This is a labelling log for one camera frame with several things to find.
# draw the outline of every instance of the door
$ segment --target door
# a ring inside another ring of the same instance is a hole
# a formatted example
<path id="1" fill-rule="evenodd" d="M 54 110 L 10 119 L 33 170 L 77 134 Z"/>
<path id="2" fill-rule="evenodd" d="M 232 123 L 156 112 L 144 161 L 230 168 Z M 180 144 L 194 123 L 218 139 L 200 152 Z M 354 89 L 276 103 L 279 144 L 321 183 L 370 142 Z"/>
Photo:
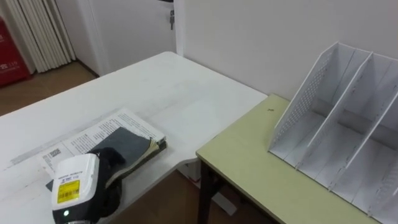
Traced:
<path id="1" fill-rule="evenodd" d="M 89 0 L 107 72 L 165 51 L 176 51 L 172 2 Z"/>

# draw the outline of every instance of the handheld device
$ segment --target handheld device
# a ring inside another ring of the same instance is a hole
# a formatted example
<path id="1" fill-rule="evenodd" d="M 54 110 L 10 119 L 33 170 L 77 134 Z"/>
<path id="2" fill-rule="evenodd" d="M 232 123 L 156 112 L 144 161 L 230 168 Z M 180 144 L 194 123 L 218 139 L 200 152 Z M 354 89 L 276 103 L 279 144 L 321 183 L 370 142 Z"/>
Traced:
<path id="1" fill-rule="evenodd" d="M 52 187 L 52 213 L 56 224 L 92 224 L 118 209 L 120 179 L 108 187 L 111 168 L 125 163 L 113 148 L 95 149 L 61 161 Z"/>

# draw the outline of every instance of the key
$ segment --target key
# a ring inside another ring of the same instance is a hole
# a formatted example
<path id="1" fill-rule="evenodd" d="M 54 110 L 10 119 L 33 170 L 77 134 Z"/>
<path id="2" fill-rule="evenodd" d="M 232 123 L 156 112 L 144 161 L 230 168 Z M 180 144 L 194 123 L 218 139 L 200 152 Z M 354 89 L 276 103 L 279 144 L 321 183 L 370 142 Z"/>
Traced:
<path id="1" fill-rule="evenodd" d="M 174 22 L 175 22 L 175 17 L 174 17 L 174 10 L 170 11 L 170 24 L 172 26 L 172 30 L 174 30 Z"/>

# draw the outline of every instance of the white curtain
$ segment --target white curtain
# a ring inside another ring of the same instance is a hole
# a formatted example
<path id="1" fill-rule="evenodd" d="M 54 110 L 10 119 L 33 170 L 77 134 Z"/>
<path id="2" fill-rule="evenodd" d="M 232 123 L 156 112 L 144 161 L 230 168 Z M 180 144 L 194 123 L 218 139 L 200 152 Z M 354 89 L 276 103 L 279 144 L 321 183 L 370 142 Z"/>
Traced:
<path id="1" fill-rule="evenodd" d="M 6 0 L 38 72 L 75 60 L 55 0 Z"/>

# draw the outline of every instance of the brown floor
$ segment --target brown floor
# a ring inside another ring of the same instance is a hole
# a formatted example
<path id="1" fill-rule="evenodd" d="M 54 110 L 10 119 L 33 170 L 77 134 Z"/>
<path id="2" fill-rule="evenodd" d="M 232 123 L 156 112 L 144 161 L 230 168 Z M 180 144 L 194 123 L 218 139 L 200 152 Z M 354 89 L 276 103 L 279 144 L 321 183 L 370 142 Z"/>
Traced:
<path id="1" fill-rule="evenodd" d="M 43 100 L 95 77 L 79 63 L 71 63 L 30 80 L 0 88 L 0 116 Z M 225 195 L 237 205 L 231 217 L 216 204 L 211 205 L 209 224 L 270 223 L 248 204 L 241 204 L 230 189 Z M 196 223 L 199 190 L 178 172 L 173 172 L 137 202 L 116 217 L 112 223 L 191 224 Z"/>

